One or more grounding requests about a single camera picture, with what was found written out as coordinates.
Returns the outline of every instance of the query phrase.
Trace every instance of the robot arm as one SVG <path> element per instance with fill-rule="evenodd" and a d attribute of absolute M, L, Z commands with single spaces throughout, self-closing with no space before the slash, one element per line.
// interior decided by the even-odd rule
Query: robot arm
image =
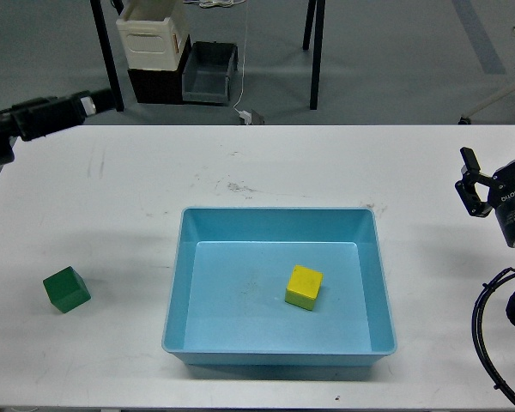
<path fill-rule="evenodd" d="M 83 124 L 87 117 L 115 107 L 110 89 L 84 91 L 67 97 L 26 101 L 0 112 L 0 166 L 14 160 L 11 137 L 25 142 Z"/>
<path fill-rule="evenodd" d="M 486 217 L 495 209 L 498 223 L 509 247 L 515 247 L 515 161 L 498 169 L 492 177 L 481 173 L 481 168 L 470 148 L 462 148 L 464 167 L 462 179 L 456 183 L 457 193 L 472 216 Z M 489 188 L 488 199 L 482 201 L 475 184 Z"/>

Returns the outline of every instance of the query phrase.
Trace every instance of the metal frame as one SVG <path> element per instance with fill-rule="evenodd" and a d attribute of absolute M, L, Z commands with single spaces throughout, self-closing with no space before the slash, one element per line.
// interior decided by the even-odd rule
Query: metal frame
<path fill-rule="evenodd" d="M 320 80 L 320 61 L 323 50 L 324 7 L 326 0 L 309 0 L 307 4 L 306 28 L 303 34 L 303 50 L 309 50 L 313 19 L 316 16 L 315 40 L 312 53 L 311 99 L 309 108 L 317 110 L 318 81 Z"/>

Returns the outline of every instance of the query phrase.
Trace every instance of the floor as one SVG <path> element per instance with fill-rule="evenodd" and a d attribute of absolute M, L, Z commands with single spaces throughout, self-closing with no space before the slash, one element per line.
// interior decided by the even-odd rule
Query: floor
<path fill-rule="evenodd" d="M 89 124 L 239 123 L 233 103 L 242 70 L 229 106 L 138 104 L 116 10 L 101 3 L 126 110 Z M 259 112 L 266 124 L 455 124 L 515 80 L 515 0 L 329 0 L 318 110 L 309 111 L 312 53 L 301 50 L 306 4 L 185 5 L 193 41 L 235 42 L 242 60 L 246 39 L 238 108 Z M 107 84 L 88 1 L 0 0 L 0 109 Z M 515 94 L 473 120 L 515 124 Z"/>

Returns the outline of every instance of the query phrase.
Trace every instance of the black box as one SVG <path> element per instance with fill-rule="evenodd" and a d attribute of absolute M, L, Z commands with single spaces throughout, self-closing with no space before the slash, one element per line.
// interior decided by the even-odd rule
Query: black box
<path fill-rule="evenodd" d="M 187 38 L 177 70 L 128 69 L 128 76 L 130 77 L 131 86 L 136 94 L 137 102 L 182 105 L 182 76 L 190 53 L 191 39 Z"/>

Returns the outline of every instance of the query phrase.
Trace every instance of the black table leg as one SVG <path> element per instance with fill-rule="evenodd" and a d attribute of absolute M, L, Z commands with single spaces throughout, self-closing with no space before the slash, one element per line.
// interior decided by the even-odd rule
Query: black table leg
<path fill-rule="evenodd" d="M 122 9 L 124 5 L 122 4 L 122 0 L 112 0 L 112 4 L 114 4 L 114 8 L 117 10 L 117 13 L 120 15 L 122 13 Z"/>
<path fill-rule="evenodd" d="M 312 77 L 311 77 L 311 100 L 309 108 L 317 110 L 318 105 L 318 80 L 320 79 L 320 59 L 323 50 L 324 31 L 324 6 L 326 0 L 318 0 L 317 17 L 315 21 L 315 44 L 312 51 Z"/>
<path fill-rule="evenodd" d="M 303 50 L 309 50 L 309 43 L 311 41 L 312 20 L 315 16 L 316 5 L 317 0 L 309 0 L 309 3 L 307 4 L 306 30 L 303 33 Z"/>
<path fill-rule="evenodd" d="M 117 112 L 122 112 L 124 110 L 124 101 L 122 100 L 122 92 L 120 91 L 120 84 L 118 83 L 117 71 L 114 67 L 114 60 L 112 59 L 111 44 L 109 43 L 109 36 L 106 32 L 101 0 L 90 0 L 90 3 L 92 5 L 92 11 L 94 12 L 97 35 L 100 38 L 101 52 L 103 53 L 103 59 L 105 60 L 106 73 L 109 76 L 109 84 L 111 85 L 112 94 L 114 95 L 114 99 L 117 103 Z"/>

